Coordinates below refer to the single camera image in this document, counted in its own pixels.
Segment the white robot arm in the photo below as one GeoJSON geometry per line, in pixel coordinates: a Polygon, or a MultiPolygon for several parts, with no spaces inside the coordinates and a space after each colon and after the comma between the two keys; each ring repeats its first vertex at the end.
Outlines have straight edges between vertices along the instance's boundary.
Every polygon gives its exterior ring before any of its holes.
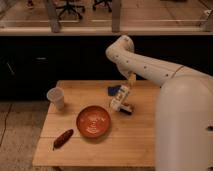
{"type": "Polygon", "coordinates": [[[126,78],[132,73],[160,87],[155,108],[156,171],[213,171],[213,76],[139,55],[127,35],[106,49],[126,78]]]}

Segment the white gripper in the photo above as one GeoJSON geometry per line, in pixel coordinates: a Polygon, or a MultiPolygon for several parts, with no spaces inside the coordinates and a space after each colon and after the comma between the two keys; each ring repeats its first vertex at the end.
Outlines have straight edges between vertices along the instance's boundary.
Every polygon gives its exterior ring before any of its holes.
{"type": "Polygon", "coordinates": [[[119,111],[120,105],[126,103],[125,100],[128,97],[130,90],[136,83],[136,75],[132,73],[127,79],[125,84],[122,84],[115,97],[110,101],[109,107],[115,111],[119,111]]]}

